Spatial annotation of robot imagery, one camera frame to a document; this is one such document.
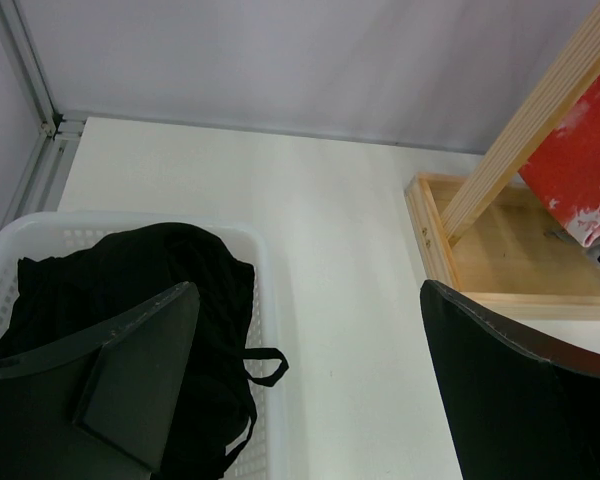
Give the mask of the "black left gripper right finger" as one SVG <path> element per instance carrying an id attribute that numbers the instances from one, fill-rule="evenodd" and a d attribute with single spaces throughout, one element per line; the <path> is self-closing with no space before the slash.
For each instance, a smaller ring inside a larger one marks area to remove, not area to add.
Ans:
<path id="1" fill-rule="evenodd" d="M 428 348 L 466 479 L 600 479 L 600 354 L 434 280 Z"/>

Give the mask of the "red white trousers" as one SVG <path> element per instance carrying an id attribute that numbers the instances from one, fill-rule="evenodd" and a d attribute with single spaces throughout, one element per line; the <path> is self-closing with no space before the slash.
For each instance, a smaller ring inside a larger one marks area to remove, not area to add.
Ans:
<path id="1" fill-rule="evenodd" d="M 519 175 L 580 245 L 600 239 L 600 75 Z"/>

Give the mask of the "black trousers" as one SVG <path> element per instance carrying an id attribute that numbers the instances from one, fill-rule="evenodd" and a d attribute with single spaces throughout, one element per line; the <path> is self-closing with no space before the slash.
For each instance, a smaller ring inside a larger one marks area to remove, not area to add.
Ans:
<path id="1" fill-rule="evenodd" d="M 258 418 L 250 387 L 288 370 L 275 348 L 246 345 L 255 269 L 187 223 L 110 233 L 66 256 L 17 262 L 18 296 L 0 361 L 114 318 L 181 283 L 199 293 L 196 329 L 159 470 L 148 479 L 220 479 Z"/>

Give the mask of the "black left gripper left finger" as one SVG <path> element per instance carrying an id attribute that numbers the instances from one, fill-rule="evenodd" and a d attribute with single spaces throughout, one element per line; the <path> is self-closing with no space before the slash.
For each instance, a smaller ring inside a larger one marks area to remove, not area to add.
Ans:
<path id="1" fill-rule="evenodd" d="M 181 283 L 0 361 L 0 479 L 148 479 L 161 465 L 196 329 Z"/>

